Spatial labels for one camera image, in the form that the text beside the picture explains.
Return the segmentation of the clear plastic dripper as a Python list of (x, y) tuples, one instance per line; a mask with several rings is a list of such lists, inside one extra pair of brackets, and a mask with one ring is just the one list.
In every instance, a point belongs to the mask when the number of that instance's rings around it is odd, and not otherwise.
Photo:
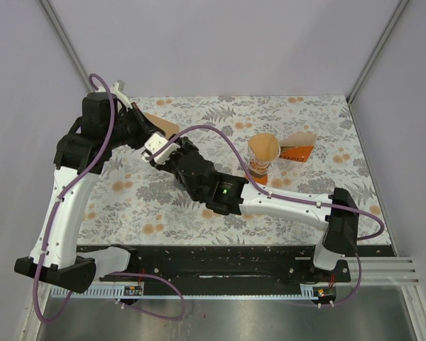
[(269, 169), (272, 162), (274, 162), (274, 160), (276, 160), (279, 157), (279, 155), (280, 155), (280, 147), (277, 147), (277, 149), (271, 153), (269, 159), (267, 158), (262, 159), (262, 158), (259, 158), (250, 147), (248, 147), (247, 165), (248, 167), (252, 167), (255, 169), (263, 169), (263, 168)]

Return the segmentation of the orange coffee filter pack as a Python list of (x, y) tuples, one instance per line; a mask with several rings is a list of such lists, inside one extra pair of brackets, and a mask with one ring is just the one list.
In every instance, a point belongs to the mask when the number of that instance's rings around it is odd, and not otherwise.
[(299, 131), (279, 141), (279, 158), (306, 163), (317, 142), (317, 135)]

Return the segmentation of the brown paper coffee filter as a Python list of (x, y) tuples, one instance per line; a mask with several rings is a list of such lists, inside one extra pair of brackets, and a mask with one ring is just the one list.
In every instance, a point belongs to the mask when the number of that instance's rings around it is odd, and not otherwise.
[(252, 136), (248, 140), (248, 147), (260, 161), (273, 161), (280, 154), (280, 146), (277, 138), (269, 133), (259, 133)]

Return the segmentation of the orange glass carafe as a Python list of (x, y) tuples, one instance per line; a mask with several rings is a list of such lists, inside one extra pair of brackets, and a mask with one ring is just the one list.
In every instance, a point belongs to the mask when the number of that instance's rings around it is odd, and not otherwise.
[(248, 167), (247, 169), (249, 175), (252, 177), (252, 179), (261, 185), (267, 185), (268, 183), (268, 169), (255, 169), (252, 167)]

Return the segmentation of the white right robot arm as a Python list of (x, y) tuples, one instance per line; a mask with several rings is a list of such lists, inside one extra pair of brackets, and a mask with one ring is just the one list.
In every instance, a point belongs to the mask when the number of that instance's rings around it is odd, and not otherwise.
[(359, 215), (350, 194), (337, 188), (331, 195), (294, 193), (217, 171), (186, 137), (170, 143), (154, 134), (143, 156), (160, 170), (172, 173), (190, 198), (220, 215), (266, 215), (301, 222), (323, 232), (315, 246), (309, 272), (327, 280), (338, 260), (357, 253)]

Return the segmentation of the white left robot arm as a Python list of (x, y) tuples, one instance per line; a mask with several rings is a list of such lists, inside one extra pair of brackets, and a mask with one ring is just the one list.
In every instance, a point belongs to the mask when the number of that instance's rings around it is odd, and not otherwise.
[(78, 117), (57, 143), (53, 192), (34, 248), (14, 265), (18, 274), (83, 293), (98, 278), (116, 272), (138, 276), (140, 264), (126, 247), (107, 247), (99, 255), (77, 254), (77, 237), (93, 187), (112, 151), (140, 149), (158, 131), (120, 90), (104, 89), (82, 100)]

